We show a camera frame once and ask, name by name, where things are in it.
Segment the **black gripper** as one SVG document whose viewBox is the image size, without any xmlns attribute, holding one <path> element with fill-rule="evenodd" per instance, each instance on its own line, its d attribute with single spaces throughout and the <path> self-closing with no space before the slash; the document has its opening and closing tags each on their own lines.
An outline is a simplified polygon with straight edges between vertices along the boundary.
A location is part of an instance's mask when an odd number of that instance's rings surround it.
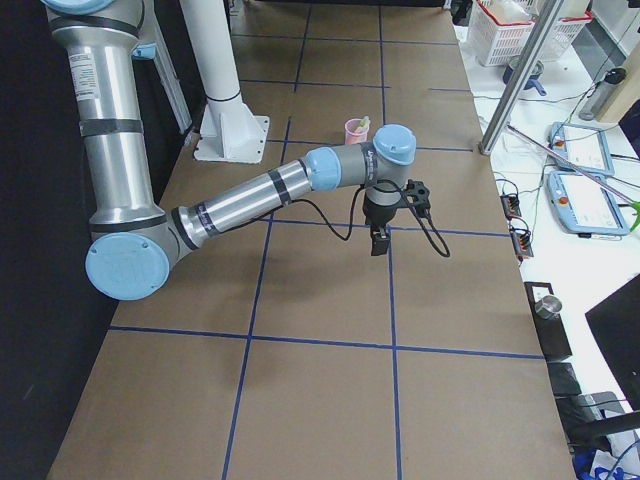
<svg viewBox="0 0 640 480">
<path fill-rule="evenodd" d="M 379 205 L 366 197 L 363 202 L 365 224 L 370 226 L 371 255 L 383 256 L 389 249 L 389 232 L 386 225 L 395 217 L 398 203 Z"/>
</svg>

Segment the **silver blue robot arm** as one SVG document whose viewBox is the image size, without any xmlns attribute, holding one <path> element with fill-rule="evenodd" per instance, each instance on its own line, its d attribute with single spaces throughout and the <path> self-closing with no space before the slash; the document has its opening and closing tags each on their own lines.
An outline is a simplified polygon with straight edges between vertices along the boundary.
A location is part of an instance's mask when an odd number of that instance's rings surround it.
<svg viewBox="0 0 640 480">
<path fill-rule="evenodd" d="M 149 1 L 49 1 L 53 38 L 67 51 L 97 209 L 85 260 L 91 283 L 118 300 L 155 293 L 171 269 L 209 239 L 249 225 L 313 191 L 359 186 L 372 251 L 387 249 L 386 226 L 408 206 L 404 191 L 417 141 L 405 126 L 373 139 L 320 147 L 192 207 L 155 202 L 132 65 L 155 32 Z"/>
</svg>

